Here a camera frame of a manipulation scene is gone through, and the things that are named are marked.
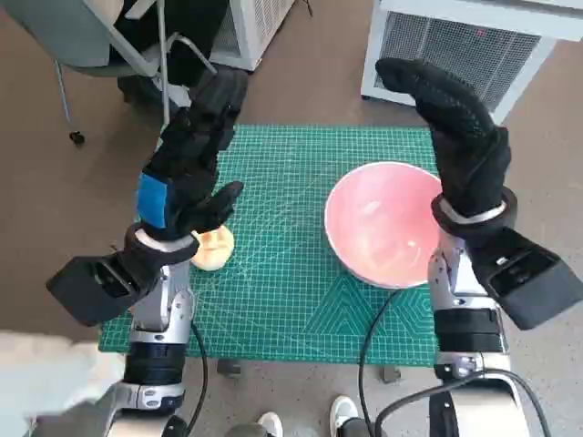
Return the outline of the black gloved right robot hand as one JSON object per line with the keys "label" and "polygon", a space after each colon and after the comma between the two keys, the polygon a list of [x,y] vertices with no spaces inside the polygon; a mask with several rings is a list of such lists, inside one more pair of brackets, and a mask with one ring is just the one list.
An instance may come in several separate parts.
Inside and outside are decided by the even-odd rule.
{"label": "black gloved right robot hand", "polygon": [[414,100],[429,126],[442,192],[453,210],[469,219],[499,207],[511,160],[508,132],[475,90],[421,60],[386,57],[375,69],[387,90]]}

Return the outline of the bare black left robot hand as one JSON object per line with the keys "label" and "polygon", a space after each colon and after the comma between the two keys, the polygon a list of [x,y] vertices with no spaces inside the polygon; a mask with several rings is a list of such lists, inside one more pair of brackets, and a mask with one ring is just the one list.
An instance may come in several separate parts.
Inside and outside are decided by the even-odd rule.
{"label": "bare black left robot hand", "polygon": [[191,105],[180,108],[138,178],[137,214],[154,239],[181,239],[219,228],[243,190],[235,180],[215,189],[218,157],[230,145],[246,97],[249,75],[222,68],[206,75]]}

